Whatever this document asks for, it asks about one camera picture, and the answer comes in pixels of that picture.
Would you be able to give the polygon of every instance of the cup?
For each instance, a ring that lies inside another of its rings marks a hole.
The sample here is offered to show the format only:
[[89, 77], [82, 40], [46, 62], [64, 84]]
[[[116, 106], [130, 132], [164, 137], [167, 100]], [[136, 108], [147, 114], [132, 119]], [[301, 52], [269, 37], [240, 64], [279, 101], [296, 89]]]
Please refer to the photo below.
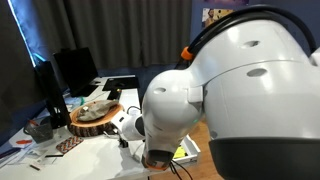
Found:
[[53, 138], [50, 119], [50, 116], [47, 116], [32, 120], [33, 123], [28, 122], [26, 131], [37, 144]]

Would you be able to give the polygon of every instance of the wooden tray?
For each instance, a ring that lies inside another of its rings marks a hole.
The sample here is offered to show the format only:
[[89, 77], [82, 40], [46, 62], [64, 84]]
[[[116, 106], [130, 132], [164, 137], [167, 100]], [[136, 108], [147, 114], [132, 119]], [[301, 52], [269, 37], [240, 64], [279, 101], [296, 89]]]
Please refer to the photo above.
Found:
[[113, 129], [114, 125], [110, 122], [115, 114], [119, 111], [123, 111], [123, 107], [120, 104], [112, 106], [109, 112], [96, 120], [92, 121], [78, 121], [77, 115], [80, 109], [84, 106], [90, 106], [95, 102], [84, 104], [70, 113], [71, 124], [68, 125], [69, 131], [79, 137], [90, 137], [103, 134], [103, 131], [106, 131], [108, 134], [114, 134]]

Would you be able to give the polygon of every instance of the wooden floor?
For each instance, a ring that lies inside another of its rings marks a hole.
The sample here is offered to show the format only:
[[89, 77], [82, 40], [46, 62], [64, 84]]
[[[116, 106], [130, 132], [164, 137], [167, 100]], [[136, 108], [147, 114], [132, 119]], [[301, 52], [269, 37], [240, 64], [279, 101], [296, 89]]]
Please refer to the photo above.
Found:
[[[196, 142], [199, 149], [201, 150], [200, 162], [196, 166], [190, 166], [186, 169], [191, 174], [194, 180], [221, 180], [223, 179], [216, 171], [213, 164], [212, 157], [209, 150], [209, 131], [204, 120], [200, 121], [195, 129], [189, 134], [190, 137]], [[189, 180], [188, 174], [183, 170], [179, 169], [183, 180]], [[151, 180], [178, 180], [179, 178], [172, 174], [171, 171], [167, 173], [157, 174], [150, 177]]]

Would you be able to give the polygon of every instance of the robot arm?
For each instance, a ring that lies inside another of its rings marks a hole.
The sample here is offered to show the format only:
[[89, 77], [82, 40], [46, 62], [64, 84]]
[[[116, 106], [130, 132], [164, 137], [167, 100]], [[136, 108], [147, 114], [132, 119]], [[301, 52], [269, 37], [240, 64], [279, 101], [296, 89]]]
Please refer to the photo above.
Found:
[[210, 36], [188, 69], [150, 83], [142, 104], [143, 163], [166, 169], [204, 113], [224, 178], [318, 179], [319, 67], [277, 21], [227, 20], [220, 22], [230, 27]]

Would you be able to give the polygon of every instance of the white table surface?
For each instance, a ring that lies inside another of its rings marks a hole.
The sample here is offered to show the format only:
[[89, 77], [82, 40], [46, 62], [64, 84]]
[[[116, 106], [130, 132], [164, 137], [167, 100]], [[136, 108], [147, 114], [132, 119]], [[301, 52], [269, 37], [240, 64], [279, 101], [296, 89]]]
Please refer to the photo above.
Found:
[[[98, 78], [100, 85], [85, 101], [107, 99], [109, 91], [103, 92], [102, 88], [107, 78]], [[140, 107], [137, 89], [123, 90], [120, 104], [127, 110], [130, 106]], [[72, 136], [66, 127], [54, 130], [54, 138], [50, 141], [35, 144], [35, 149], [47, 150], [43, 155], [60, 154], [55, 148], [57, 144]], [[11, 140], [14, 144], [17, 139], [31, 139], [22, 130]], [[0, 169], [1, 180], [105, 180], [105, 179], [141, 179], [157, 172], [150, 172], [140, 163], [144, 143], [130, 141], [129, 148], [122, 148], [116, 139], [109, 139], [105, 135], [83, 138], [84, 141], [63, 157], [57, 158], [55, 164], [44, 165], [40, 171], [29, 164], [6, 165]], [[196, 152], [200, 150], [193, 142]], [[183, 165], [195, 164], [197, 154], [181, 159]]]

